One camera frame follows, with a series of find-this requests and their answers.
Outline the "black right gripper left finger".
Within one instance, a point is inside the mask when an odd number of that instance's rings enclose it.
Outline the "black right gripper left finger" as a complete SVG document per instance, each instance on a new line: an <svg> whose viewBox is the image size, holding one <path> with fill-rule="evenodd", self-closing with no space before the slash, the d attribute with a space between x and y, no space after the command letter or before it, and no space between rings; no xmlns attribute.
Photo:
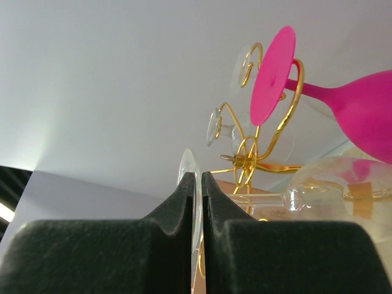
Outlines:
<svg viewBox="0 0 392 294"><path fill-rule="evenodd" d="M190 293L195 176L141 219L35 220L1 262L2 293Z"/></svg>

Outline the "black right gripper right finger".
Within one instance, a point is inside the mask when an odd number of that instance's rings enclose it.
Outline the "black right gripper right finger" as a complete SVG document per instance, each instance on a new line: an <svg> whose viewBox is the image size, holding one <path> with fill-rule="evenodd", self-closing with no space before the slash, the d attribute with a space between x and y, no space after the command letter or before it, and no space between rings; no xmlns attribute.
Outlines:
<svg viewBox="0 0 392 294"><path fill-rule="evenodd" d="M369 235L335 221L258 221L202 174L208 293L390 293Z"/></svg>

